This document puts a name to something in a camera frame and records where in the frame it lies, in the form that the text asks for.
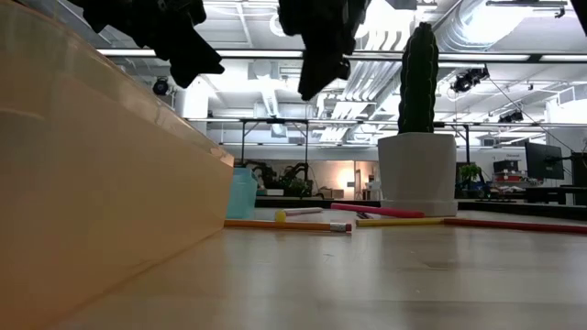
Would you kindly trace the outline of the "green translucent plastic bin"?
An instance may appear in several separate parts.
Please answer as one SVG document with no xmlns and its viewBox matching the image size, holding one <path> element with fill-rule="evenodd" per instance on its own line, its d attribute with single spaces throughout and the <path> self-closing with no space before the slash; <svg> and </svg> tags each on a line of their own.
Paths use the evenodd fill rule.
<svg viewBox="0 0 587 330">
<path fill-rule="evenodd" d="M 257 190 L 258 182 L 252 170 L 235 168 L 230 185 L 227 219 L 252 219 Z"/>
</svg>

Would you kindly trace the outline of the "white plant pot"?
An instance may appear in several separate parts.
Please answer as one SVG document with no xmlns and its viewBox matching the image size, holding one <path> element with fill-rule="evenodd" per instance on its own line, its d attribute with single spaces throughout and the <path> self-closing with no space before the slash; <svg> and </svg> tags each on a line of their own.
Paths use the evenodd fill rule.
<svg viewBox="0 0 587 330">
<path fill-rule="evenodd" d="M 381 206 L 454 216 L 457 148 L 452 135 L 403 133 L 378 140 Z"/>
</svg>

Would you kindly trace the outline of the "long ceiling light strip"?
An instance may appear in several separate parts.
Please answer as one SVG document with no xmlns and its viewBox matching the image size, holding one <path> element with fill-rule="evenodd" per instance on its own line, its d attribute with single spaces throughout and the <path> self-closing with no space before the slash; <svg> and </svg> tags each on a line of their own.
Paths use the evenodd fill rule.
<svg viewBox="0 0 587 330">
<path fill-rule="evenodd" d="M 155 58 L 152 49 L 98 49 L 106 57 Z M 223 59 L 283 59 L 300 60 L 303 52 L 299 49 L 220 49 L 217 53 Z M 352 61 L 399 61 L 401 51 L 356 50 L 348 58 Z M 440 62 L 479 63 L 530 63 L 530 64 L 583 64 L 587 53 L 499 53 L 499 52 L 440 52 Z"/>
</svg>

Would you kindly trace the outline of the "orange pencil with eraser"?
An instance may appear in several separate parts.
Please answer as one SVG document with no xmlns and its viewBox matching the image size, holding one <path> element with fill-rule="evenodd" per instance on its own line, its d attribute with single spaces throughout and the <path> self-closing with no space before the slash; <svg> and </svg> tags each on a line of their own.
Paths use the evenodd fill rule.
<svg viewBox="0 0 587 330">
<path fill-rule="evenodd" d="M 271 230 L 300 230 L 300 231 L 320 231 L 332 233 L 350 233 L 352 224 L 344 223 L 309 223 L 309 222 L 272 222 L 272 221 L 245 221 L 245 220 L 226 220 L 224 227 L 238 228 L 256 228 Z"/>
</svg>

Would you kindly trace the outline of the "orange translucent plastic bin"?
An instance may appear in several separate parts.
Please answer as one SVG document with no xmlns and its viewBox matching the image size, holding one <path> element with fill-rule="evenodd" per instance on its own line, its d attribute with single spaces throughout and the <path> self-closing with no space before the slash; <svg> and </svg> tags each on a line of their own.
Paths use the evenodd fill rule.
<svg viewBox="0 0 587 330">
<path fill-rule="evenodd" d="M 0 330 L 218 231 L 233 157 L 63 24 L 0 0 Z"/>
</svg>

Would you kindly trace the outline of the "green cactus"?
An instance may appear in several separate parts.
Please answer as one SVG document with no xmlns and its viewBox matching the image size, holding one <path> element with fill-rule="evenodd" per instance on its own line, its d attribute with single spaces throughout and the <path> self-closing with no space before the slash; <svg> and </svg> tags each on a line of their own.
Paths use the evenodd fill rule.
<svg viewBox="0 0 587 330">
<path fill-rule="evenodd" d="M 404 47 L 400 72 L 399 133 L 433 133 L 438 73 L 437 39 L 420 22 Z"/>
</svg>

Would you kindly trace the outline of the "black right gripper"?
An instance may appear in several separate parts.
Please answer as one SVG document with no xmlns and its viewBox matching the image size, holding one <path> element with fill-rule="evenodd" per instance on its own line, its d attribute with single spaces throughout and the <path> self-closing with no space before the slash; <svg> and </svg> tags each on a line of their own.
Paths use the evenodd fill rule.
<svg viewBox="0 0 587 330">
<path fill-rule="evenodd" d="M 278 20 L 288 37 L 305 44 L 298 93 L 311 100 L 336 79 L 347 80 L 350 63 L 341 53 L 354 50 L 355 35 L 366 18 L 367 0 L 278 0 Z"/>
</svg>

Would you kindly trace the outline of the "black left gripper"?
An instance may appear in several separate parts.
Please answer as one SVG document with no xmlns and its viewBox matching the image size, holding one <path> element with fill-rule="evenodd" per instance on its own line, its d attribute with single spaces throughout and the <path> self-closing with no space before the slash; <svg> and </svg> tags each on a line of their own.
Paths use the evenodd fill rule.
<svg viewBox="0 0 587 330">
<path fill-rule="evenodd" d="M 220 55 L 194 29 L 206 19 L 202 0 L 85 0 L 82 9 L 95 32 L 113 27 L 170 60 L 171 75 L 182 88 L 198 75 L 225 71 Z"/>
</svg>

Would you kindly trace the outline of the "red and white boxes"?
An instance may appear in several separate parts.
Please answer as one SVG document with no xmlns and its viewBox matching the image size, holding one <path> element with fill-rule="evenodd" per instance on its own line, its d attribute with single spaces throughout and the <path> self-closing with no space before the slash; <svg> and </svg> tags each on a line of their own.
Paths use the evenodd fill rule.
<svg viewBox="0 0 587 330">
<path fill-rule="evenodd" d="M 519 170 L 518 160 L 505 159 L 493 163 L 493 182 L 495 183 L 521 182 L 524 177 L 524 172 Z"/>
</svg>

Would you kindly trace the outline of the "small green plant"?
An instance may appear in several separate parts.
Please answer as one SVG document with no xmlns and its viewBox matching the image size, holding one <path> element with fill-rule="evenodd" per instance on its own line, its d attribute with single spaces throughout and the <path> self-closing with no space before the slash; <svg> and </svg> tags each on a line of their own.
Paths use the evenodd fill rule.
<svg viewBox="0 0 587 330">
<path fill-rule="evenodd" d="M 299 178 L 290 180 L 284 189 L 285 195 L 290 197 L 311 197 L 312 191 L 313 182 Z"/>
</svg>

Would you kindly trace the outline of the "red pencil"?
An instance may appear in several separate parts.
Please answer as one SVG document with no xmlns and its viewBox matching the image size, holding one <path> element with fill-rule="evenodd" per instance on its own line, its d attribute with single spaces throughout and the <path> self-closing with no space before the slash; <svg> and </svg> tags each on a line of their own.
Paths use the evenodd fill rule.
<svg viewBox="0 0 587 330">
<path fill-rule="evenodd" d="M 533 223 L 515 223 L 515 222 L 500 222 L 487 220 L 471 220 L 461 218 L 445 218 L 443 223 L 447 226 L 469 226 L 469 227 L 483 227 L 493 229 L 507 229 L 530 232 L 544 232 L 544 233 L 559 233 L 559 234 L 573 234 L 586 235 L 587 226 L 581 225 L 552 225 L 552 224 L 533 224 Z"/>
</svg>

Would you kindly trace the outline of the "magenta pink pen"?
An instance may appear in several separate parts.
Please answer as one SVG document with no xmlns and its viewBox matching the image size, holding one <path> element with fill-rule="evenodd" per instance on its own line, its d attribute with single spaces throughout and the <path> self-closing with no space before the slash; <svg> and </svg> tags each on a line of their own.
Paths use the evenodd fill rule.
<svg viewBox="0 0 587 330">
<path fill-rule="evenodd" d="M 332 203 L 330 205 L 330 208 L 336 209 L 336 210 L 351 211 L 351 212 L 355 212 L 355 213 L 387 215 L 390 217 L 399 217 L 399 218 L 423 218 L 426 216 L 424 213 L 418 212 L 418 211 L 410 211 L 410 210 L 403 210 L 403 209 L 397 209 L 397 208 L 387 208 L 387 207 L 365 206 L 365 205 L 348 204 L 348 203 Z"/>
</svg>

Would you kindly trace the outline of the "green leafy plant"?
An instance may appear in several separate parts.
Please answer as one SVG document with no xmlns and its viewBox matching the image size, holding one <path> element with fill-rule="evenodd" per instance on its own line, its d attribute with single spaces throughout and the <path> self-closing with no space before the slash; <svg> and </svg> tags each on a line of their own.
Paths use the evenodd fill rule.
<svg viewBox="0 0 587 330">
<path fill-rule="evenodd" d="M 460 166 L 458 175 L 460 176 L 460 182 L 462 184 L 469 185 L 480 180 L 482 170 L 475 163 L 466 163 L 465 165 Z"/>
</svg>

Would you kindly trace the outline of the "dark desk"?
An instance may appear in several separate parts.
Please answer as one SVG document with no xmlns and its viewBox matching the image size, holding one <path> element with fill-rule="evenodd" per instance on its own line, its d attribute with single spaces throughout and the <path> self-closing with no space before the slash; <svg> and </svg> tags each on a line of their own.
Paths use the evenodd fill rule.
<svg viewBox="0 0 587 330">
<path fill-rule="evenodd" d="M 561 185 L 559 187 L 528 187 L 526 201 L 530 204 L 557 203 L 587 206 L 587 187 Z"/>
</svg>

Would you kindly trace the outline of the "silver ventilation duct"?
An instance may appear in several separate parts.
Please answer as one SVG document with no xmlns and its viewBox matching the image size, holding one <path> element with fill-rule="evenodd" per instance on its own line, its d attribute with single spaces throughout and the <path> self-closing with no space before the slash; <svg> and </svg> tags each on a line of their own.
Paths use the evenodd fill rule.
<svg viewBox="0 0 587 330">
<path fill-rule="evenodd" d="M 569 0 L 460 0 L 437 28 L 437 45 L 447 52 L 486 51 L 536 9 L 559 9 L 564 13 L 569 3 Z"/>
</svg>

